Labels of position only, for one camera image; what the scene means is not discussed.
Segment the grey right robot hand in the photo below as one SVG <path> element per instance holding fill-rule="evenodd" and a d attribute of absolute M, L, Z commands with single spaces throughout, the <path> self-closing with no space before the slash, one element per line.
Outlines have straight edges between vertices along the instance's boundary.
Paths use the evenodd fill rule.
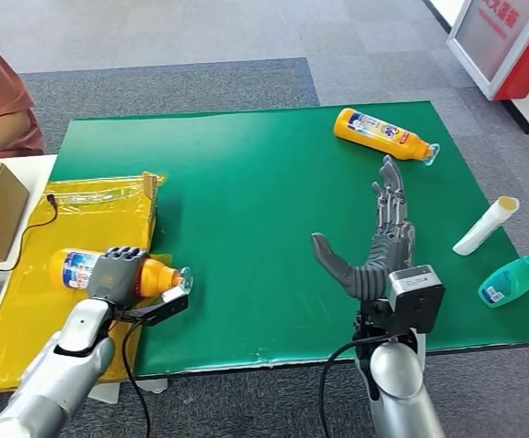
<path fill-rule="evenodd" d="M 410 268 L 413 261 L 415 229 L 407 217 L 398 166 L 386 155 L 379 174 L 383 183 L 372 183 L 376 206 L 375 232 L 364 263 L 351 265 L 334 253 L 324 235 L 311 235 L 315 258 L 348 295 L 360 301 L 384 297 L 389 274 Z"/>

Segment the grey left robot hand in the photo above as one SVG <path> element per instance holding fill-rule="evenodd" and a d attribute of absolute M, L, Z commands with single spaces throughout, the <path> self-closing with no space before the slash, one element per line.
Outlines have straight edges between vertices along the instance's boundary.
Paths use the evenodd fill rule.
<path fill-rule="evenodd" d="M 138 247 L 111 247 L 100 256 L 89 278 L 87 298 L 101 299 L 119 309 L 132 308 L 140 301 L 139 283 L 143 265 L 149 258 Z"/>

